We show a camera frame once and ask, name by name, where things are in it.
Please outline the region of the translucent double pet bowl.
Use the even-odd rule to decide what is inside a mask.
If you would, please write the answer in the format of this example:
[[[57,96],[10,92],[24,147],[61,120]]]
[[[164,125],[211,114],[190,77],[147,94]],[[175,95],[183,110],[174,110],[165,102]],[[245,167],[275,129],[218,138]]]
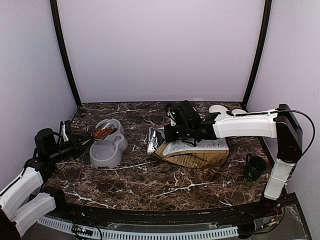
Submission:
[[[124,127],[114,118],[100,121],[95,129],[99,127],[115,127],[117,131],[103,140],[94,140],[89,150],[90,163],[96,169],[115,168],[123,158],[123,151],[128,147]]]

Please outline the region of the silver metal scoop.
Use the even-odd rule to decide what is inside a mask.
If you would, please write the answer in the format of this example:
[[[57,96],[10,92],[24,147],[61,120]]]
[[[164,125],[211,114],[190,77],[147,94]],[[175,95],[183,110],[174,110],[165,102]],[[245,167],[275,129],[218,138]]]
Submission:
[[[108,135],[115,133],[118,129],[116,127],[98,127],[92,132],[92,137],[95,141],[101,141]]]

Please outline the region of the brown pet food bag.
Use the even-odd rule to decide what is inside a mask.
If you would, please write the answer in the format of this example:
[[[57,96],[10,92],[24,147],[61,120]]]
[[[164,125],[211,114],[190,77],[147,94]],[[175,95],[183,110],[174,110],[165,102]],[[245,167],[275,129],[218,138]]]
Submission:
[[[163,128],[148,131],[147,154],[168,163],[192,169],[220,168],[225,164],[230,149],[226,139],[166,142]]]

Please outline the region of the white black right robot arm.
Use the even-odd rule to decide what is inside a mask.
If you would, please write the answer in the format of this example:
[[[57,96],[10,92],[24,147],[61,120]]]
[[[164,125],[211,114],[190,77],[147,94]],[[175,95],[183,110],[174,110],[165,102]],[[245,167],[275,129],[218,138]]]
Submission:
[[[168,143],[191,140],[195,146],[202,140],[229,138],[269,138],[277,141],[277,155],[264,189],[264,199],[255,205],[255,213],[260,217],[266,217],[274,210],[274,201],[281,196],[298,162],[310,149],[303,149],[303,130],[295,115],[304,116],[311,127],[315,127],[307,114],[284,103],[277,108],[256,112],[229,110],[214,104],[206,115],[201,116],[191,102],[184,100],[168,103],[165,112],[170,119],[170,123],[164,126]]]

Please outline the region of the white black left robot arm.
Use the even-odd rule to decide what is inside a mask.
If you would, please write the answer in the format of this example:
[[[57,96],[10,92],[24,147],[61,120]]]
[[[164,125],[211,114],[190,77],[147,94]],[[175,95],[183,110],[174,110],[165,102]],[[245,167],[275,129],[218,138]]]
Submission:
[[[0,238],[20,240],[41,217],[53,211],[60,218],[71,213],[65,194],[43,185],[52,177],[57,163],[78,158],[94,142],[91,136],[61,135],[50,128],[40,130],[34,138],[36,148],[23,170],[0,192]]]

